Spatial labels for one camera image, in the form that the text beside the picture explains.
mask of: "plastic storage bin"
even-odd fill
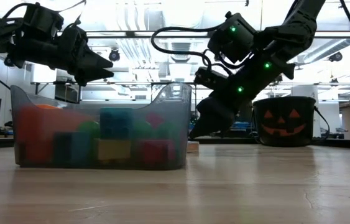
[[[139,109],[84,105],[11,87],[21,167],[179,169],[185,165],[191,87],[172,83]]]

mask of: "wooden surface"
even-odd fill
[[[0,223],[350,223],[350,150],[201,145],[162,172],[20,169],[0,149]]]

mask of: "small wooden block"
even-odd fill
[[[127,140],[98,141],[98,160],[110,161],[113,159],[129,159],[131,157],[132,142]]]
[[[199,152],[200,143],[199,142],[187,142],[187,152]]]

